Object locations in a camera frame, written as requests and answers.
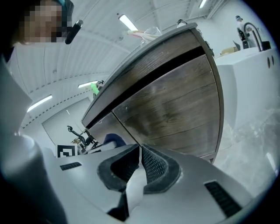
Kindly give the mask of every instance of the floor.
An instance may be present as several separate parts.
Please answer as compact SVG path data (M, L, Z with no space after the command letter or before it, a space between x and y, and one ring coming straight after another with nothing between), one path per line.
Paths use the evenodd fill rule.
M214 165L256 197L269 188L278 174L279 135L280 109L264 109L238 130L225 121Z

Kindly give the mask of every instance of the black mesh pad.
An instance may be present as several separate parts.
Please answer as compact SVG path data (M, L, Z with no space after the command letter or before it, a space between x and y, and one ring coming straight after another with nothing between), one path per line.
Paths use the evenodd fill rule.
M135 144L129 149L104 160L98 166L97 174L108 189L123 192L126 189L126 183L138 168L138 164L139 145Z
M146 171L147 185L144 194L162 193L167 191L179 178L181 169L171 157L144 144L142 164Z

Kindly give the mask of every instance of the ceiling light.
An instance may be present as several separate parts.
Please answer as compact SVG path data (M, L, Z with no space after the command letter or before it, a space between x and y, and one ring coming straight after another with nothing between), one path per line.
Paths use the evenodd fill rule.
M202 2L200 3L200 6L199 6L200 9L205 5L206 1L207 0L202 0Z
M35 107L38 107L40 104L46 102L47 100L50 100L52 97L52 95L40 100L38 103L33 104L31 107L28 108L27 112L33 110Z
M136 28L136 26L134 26L134 24L128 19L128 17L126 17L126 15L121 15L121 16L119 17L119 20L120 20L121 22L123 22L124 25L127 26L131 31L136 31L136 30L138 30L138 29Z
M81 84L81 85L79 85L78 86L78 88L82 88L82 87L85 87L85 86L89 86L90 84L95 84L95 83L97 83L98 81L92 81L92 82L88 82L88 83L85 83L85 84Z

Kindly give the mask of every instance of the person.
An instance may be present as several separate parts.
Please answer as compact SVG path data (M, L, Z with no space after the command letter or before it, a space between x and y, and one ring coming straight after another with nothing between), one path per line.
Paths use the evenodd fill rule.
M177 28L181 27L181 26L185 26L187 25L187 23L185 21L183 21L182 19L179 19L177 22Z
M6 1L5 7L13 9L9 19L4 13L0 15L0 54L6 62L16 43L62 42L72 27L74 4L70 0Z
M246 33L245 33L244 23L242 22L243 19L240 16L235 16L235 19L237 21L237 30L238 30L239 37L240 37L241 41L243 42L243 48L244 49L247 48L246 42L248 42L248 47L250 47L250 48L256 47L253 35L250 33L252 31L252 28L247 26Z

